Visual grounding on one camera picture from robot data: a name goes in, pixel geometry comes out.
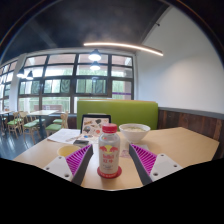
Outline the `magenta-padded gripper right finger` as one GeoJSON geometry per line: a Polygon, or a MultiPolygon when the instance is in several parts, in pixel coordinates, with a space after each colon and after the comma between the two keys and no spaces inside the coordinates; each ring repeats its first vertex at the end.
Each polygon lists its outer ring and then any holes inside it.
{"type": "Polygon", "coordinates": [[[129,154],[134,161],[143,185],[150,184],[182,169],[177,162],[166,154],[156,155],[134,144],[129,145],[129,154]]]}

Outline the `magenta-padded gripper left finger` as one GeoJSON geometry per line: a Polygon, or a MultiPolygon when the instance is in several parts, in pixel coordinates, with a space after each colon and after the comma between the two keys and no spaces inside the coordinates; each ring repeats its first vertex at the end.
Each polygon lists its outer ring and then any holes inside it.
{"type": "Polygon", "coordinates": [[[90,144],[66,157],[56,157],[44,167],[44,170],[76,185],[81,185],[92,155],[93,145],[90,144]]]}

